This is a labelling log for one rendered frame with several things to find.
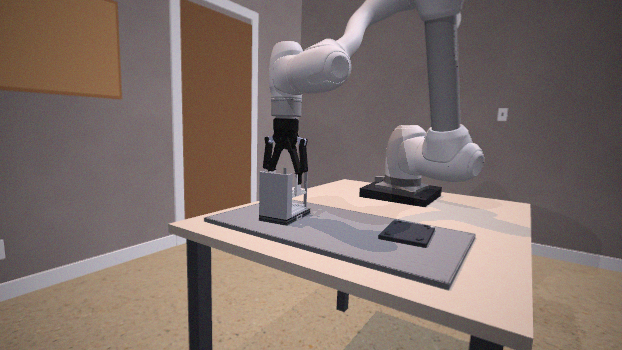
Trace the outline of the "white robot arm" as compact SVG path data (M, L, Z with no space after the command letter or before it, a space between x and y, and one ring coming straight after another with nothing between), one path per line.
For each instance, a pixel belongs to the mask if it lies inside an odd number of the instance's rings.
M375 188L415 195L429 189L421 175L448 182L478 176L484 164L482 150L460 126L457 14L463 1L366 0L337 41L325 39L304 52L297 42L277 43L269 64L271 115L301 117L302 94L332 91L346 82L350 58L369 26L416 8L425 25L431 127L427 132L418 125L393 130L385 176L375 177Z

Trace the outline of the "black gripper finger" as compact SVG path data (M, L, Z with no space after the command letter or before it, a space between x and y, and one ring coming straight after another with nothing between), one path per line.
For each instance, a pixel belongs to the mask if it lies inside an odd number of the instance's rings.
M307 139L297 137L297 141L299 144L299 155L300 161L297 154L296 145L291 148L291 144L289 138L284 139L285 144L287 146L288 152L290 153L290 157L295 170L295 182L294 182L294 195L301 195L301 183L302 183L302 173L308 171L308 162L307 162Z
M278 137L276 140L276 144L274 147L274 152L272 155L272 149L273 149L273 137L265 137L265 152L264 152L264 161L263 161L263 168L268 170L268 173L276 173L276 165L278 163L280 154L282 152L283 149L279 149L280 143L281 143L281 138ZM271 158L272 157L272 158Z

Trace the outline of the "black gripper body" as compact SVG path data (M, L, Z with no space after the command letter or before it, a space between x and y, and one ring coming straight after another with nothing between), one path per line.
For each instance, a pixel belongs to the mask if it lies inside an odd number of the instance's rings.
M273 119L273 140L276 143L278 137L280 137L281 143L279 149L287 149L284 139L289 138L291 148L293 148L297 141L298 136L298 127L299 120L298 119L283 119L283 118L274 118ZM288 149L287 149L288 150Z

